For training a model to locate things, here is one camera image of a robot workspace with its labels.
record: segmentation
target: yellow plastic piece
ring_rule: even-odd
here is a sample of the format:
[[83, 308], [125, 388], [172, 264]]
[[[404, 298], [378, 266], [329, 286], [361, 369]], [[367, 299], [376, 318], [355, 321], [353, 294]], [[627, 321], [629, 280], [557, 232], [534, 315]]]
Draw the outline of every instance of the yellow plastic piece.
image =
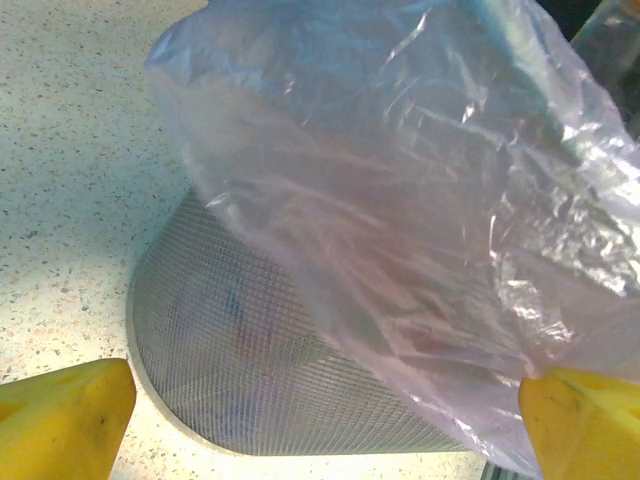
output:
[[118, 358], [0, 385], [0, 480], [107, 480], [135, 399]]
[[545, 480], [640, 478], [640, 386], [557, 369], [525, 378], [520, 410]]

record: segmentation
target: plastic bag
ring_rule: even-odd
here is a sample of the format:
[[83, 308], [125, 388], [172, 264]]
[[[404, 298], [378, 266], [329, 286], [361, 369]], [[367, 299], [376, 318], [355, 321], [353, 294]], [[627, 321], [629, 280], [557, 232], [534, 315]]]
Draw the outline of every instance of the plastic bag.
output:
[[320, 331], [524, 474], [524, 375], [640, 380], [640, 154], [528, 0], [217, 0], [146, 72], [201, 198]]

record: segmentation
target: countertop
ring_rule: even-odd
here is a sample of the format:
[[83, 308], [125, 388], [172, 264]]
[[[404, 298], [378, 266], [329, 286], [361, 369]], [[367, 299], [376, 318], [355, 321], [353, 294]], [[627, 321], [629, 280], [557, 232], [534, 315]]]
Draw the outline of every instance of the countertop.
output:
[[[0, 6], [0, 383], [129, 358], [136, 261], [188, 189], [141, 74], [151, 43], [203, 5]], [[256, 458], [181, 433], [144, 391], [112, 478], [479, 479], [474, 454]]]

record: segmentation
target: white speckled surface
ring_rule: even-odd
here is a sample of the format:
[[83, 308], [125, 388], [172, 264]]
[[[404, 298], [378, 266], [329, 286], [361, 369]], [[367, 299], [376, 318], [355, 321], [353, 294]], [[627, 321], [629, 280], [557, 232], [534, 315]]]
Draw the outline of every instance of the white speckled surface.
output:
[[[0, 382], [128, 357], [136, 260], [187, 190], [141, 75], [185, 0], [0, 4]], [[478, 479], [473, 454], [252, 458], [169, 424], [140, 392], [112, 478]]]

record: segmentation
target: metal mesh wastebasket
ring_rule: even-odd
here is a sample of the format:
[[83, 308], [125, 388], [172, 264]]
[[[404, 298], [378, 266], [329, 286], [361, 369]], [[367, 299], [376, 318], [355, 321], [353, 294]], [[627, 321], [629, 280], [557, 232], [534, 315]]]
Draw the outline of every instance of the metal mesh wastebasket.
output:
[[226, 449], [460, 449], [316, 336], [282, 269], [235, 240], [193, 192], [138, 266], [128, 322], [153, 395]]

